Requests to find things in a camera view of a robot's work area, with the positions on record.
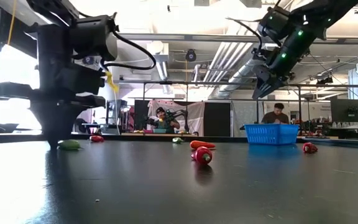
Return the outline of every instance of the blue plastic basket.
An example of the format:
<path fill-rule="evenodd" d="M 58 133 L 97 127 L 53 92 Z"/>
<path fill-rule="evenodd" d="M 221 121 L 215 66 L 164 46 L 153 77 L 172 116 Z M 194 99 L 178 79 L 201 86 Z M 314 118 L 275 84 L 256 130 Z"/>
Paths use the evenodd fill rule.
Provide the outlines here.
<path fill-rule="evenodd" d="M 253 144 L 285 145 L 296 143 L 299 125 L 246 124 L 248 142 Z"/>

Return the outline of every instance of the person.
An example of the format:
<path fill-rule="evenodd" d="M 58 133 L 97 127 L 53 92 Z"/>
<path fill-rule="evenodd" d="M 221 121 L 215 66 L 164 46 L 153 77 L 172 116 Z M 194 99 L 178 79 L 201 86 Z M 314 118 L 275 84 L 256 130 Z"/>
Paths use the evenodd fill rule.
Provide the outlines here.
<path fill-rule="evenodd" d="M 288 116 L 283 112 L 284 105 L 282 103 L 274 104 L 274 110 L 265 114 L 262 124 L 289 124 Z"/>
<path fill-rule="evenodd" d="M 166 118 L 166 114 L 165 114 L 165 110 L 162 107 L 157 108 L 157 110 L 155 111 L 157 117 L 159 118 L 159 120 L 156 122 L 156 128 L 159 129 L 166 129 L 167 132 L 169 134 L 173 134 L 175 133 L 174 128 L 179 129 L 180 128 L 180 124 L 178 123 L 177 120 L 173 119 L 171 121 L 167 121 Z"/>

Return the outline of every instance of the black tabletop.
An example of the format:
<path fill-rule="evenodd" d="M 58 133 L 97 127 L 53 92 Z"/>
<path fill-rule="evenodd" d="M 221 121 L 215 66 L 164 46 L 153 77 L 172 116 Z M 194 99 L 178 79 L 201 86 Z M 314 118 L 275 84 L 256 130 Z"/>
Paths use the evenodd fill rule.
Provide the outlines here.
<path fill-rule="evenodd" d="M 0 144 L 0 223 L 358 223 L 358 149 L 81 144 Z"/>

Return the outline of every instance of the dark shirt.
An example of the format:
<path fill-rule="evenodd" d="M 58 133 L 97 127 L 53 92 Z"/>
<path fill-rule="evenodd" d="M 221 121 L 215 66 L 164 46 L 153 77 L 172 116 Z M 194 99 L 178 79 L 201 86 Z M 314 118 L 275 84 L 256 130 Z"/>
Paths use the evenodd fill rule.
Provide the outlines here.
<path fill-rule="evenodd" d="M 264 118 L 262 119 L 262 123 L 273 124 L 276 119 L 281 123 L 290 123 L 290 120 L 286 114 L 280 113 L 279 115 L 276 115 L 273 111 L 265 114 Z"/>
<path fill-rule="evenodd" d="M 171 126 L 170 122 L 168 122 L 167 120 L 163 120 L 163 121 L 157 121 L 158 126 L 156 128 L 159 129 L 166 129 L 166 133 L 167 134 L 175 134 L 175 130 L 174 128 Z"/>

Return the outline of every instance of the orange carrot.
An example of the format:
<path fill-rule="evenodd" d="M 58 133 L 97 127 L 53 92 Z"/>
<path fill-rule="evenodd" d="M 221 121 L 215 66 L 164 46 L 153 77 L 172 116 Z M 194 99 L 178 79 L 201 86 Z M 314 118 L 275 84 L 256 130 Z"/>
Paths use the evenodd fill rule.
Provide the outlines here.
<path fill-rule="evenodd" d="M 208 142 L 202 142 L 202 141 L 192 141 L 190 143 L 190 147 L 193 149 L 197 149 L 201 146 L 207 147 L 207 148 L 213 148 L 215 147 L 214 144 L 208 143 Z"/>

